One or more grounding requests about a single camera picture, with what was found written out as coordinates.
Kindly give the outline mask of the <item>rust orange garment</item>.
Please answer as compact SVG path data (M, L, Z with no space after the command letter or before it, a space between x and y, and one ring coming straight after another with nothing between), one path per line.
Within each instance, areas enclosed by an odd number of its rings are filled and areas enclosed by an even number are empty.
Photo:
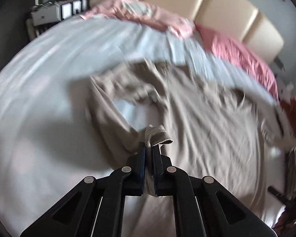
M289 102L287 102L286 100L281 100L280 105L286 113L294 132L294 136L296 137L296 98L292 97Z

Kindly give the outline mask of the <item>pink pillow left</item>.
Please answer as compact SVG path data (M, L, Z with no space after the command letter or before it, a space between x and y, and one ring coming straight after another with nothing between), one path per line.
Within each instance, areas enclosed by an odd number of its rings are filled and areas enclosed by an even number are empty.
M170 32L182 39L192 36L196 28L187 18L138 0L103 0L80 17L84 20L105 17L136 22L161 32Z

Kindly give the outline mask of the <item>white polka-dot duvet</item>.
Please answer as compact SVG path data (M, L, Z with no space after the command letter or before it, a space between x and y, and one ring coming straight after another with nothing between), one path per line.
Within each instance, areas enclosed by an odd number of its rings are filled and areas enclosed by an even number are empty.
M186 65L207 81L275 102L245 71L207 53L198 34L178 39L105 18L56 25L0 73L0 221L10 235L20 236L85 175L114 169L89 114L90 76L144 60Z

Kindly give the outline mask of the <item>pink pillow right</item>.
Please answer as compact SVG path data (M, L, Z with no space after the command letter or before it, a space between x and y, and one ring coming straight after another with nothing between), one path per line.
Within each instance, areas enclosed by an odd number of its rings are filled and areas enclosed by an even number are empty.
M279 93L276 78L269 65L245 44L214 29L196 25L204 49L214 56L242 69L261 84L276 100Z

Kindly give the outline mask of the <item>beige long-sleeve shirt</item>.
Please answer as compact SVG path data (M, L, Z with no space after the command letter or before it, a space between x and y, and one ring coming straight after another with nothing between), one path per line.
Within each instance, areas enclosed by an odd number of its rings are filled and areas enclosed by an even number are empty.
M144 60L90 76L89 114L112 168L140 143L157 145L194 177L211 175L264 219L273 141L290 135L273 100L193 75L186 65Z

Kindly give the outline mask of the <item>white bedside shelf unit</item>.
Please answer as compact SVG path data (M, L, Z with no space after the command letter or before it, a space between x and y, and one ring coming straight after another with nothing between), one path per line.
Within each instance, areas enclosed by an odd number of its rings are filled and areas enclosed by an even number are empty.
M45 4L35 5L25 22L29 40L88 8L89 0L49 0Z

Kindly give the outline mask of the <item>beige padded headboard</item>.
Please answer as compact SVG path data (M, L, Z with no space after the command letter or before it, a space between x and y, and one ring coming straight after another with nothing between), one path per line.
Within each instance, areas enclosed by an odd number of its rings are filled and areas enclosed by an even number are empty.
M101 0L90 0L90 5ZM274 62L284 39L273 23L248 0L140 0L215 29L243 42L266 63Z

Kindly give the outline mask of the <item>pink pillow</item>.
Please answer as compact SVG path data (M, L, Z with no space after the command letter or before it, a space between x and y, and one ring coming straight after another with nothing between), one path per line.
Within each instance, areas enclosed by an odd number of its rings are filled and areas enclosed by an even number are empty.
M196 25L204 49L214 56L242 69L261 84L276 100L279 93L276 78L269 65L245 44L214 29Z
M170 32L182 39L192 36L196 28L187 18L138 0L103 0L80 17L84 20L105 17L136 22L161 32Z

